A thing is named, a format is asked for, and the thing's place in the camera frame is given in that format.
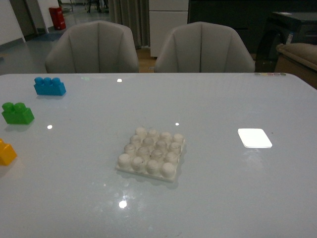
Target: toy block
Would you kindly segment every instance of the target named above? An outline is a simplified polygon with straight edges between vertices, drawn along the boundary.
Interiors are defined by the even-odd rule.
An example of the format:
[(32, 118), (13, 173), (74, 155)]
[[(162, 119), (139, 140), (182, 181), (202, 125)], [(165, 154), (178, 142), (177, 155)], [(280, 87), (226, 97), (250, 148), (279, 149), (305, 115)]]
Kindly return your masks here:
[(174, 182), (179, 160), (185, 146), (184, 136), (169, 132), (159, 134), (138, 127), (124, 153), (117, 159), (119, 171), (141, 175), (167, 182)]
[(0, 138), (0, 165), (9, 165), (15, 159), (16, 153), (10, 144)]
[(30, 108), (25, 107), (24, 103), (5, 103), (2, 105), (4, 117), (8, 124), (30, 124), (34, 116)]
[(38, 95), (63, 96), (66, 93), (64, 83), (60, 81), (60, 78), (37, 77), (34, 81), (34, 88)]

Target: floor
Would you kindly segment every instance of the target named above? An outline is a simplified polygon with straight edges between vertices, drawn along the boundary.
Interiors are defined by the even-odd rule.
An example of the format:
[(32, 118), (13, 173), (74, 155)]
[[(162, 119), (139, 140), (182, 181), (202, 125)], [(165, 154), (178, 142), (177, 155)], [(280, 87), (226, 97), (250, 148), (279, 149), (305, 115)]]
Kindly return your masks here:
[[(66, 29), (84, 22), (95, 20), (110, 21), (109, 13), (103, 9), (99, 13), (94, 6), (91, 12), (83, 5), (63, 6)], [(57, 43), (59, 36), (64, 32), (53, 31), (48, 35), (34, 38), (26, 43), (19, 44), (15, 47), (0, 52), (0, 75), (13, 73), (46, 73), (45, 58)], [(150, 49), (145, 47), (137, 50), (140, 72), (153, 72), (156, 59), (150, 57)]]

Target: chair backrest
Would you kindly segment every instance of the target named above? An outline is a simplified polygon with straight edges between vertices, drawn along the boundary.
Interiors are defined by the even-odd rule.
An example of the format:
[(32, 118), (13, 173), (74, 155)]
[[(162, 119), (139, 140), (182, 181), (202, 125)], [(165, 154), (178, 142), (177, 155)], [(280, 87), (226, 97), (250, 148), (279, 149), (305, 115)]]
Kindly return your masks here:
[(169, 31), (155, 65), (155, 72), (254, 72), (254, 69), (254, 61), (234, 29), (206, 22)]
[(139, 72), (130, 28), (93, 21), (69, 28), (45, 61), (48, 73)]

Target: gray floor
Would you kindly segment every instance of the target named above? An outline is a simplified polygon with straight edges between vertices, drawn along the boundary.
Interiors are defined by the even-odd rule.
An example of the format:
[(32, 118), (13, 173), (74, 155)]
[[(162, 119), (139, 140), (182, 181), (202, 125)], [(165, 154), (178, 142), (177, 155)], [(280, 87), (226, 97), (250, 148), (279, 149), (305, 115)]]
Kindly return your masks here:
[[(110, 21), (109, 13), (98, 13), (94, 6), (91, 7), (91, 13), (83, 5), (73, 6), (73, 11), (64, 13), (66, 29), (69, 27), (95, 20)], [(62, 31), (53, 31), (52, 34), (61, 34)], [(0, 75), (12, 73), (46, 73), (45, 58), (57, 43), (56, 39), (47, 40), (38, 37), (26, 43), (0, 52)]]

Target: wooden floor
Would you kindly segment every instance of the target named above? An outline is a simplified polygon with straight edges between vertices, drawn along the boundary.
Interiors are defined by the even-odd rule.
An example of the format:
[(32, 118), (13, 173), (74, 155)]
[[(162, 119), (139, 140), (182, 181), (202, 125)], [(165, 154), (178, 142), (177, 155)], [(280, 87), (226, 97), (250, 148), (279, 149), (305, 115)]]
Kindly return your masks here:
[(137, 50), (137, 55), (139, 59), (139, 72), (154, 73), (154, 65), (157, 59), (151, 57), (150, 48), (144, 47)]

